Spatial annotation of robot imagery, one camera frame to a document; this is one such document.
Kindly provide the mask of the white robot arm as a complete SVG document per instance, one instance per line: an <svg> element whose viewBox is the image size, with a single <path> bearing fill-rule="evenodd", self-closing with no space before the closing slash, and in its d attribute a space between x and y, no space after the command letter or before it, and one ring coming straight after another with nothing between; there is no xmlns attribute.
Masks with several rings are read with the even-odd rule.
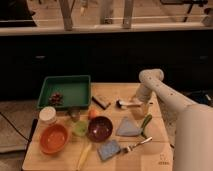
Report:
<svg viewBox="0 0 213 171"><path fill-rule="evenodd" d="M163 83L161 69L139 73L136 97L147 103L151 93L173 111L176 121L173 171L213 171L213 107L197 103Z"/></svg>

